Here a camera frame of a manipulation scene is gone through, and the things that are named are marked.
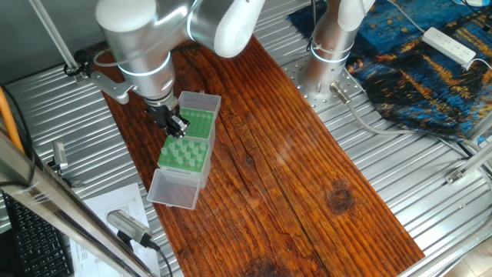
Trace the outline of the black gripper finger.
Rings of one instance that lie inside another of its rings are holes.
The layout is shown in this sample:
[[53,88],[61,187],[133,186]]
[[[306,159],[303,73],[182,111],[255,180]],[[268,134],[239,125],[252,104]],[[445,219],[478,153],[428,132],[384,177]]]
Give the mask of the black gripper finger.
[[190,122],[180,115],[173,115],[170,119],[171,136],[175,139],[183,138]]
[[170,136],[174,139],[180,138],[180,127],[176,124],[167,123],[162,129],[165,131],[167,136]]

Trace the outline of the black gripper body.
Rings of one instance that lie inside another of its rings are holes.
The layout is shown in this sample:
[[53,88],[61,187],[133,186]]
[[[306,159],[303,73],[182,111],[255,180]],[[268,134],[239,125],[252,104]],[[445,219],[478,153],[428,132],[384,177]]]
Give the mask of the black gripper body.
[[160,125],[160,126],[177,126],[177,99],[167,99],[160,101],[152,101],[151,99],[145,99],[147,104],[148,114]]

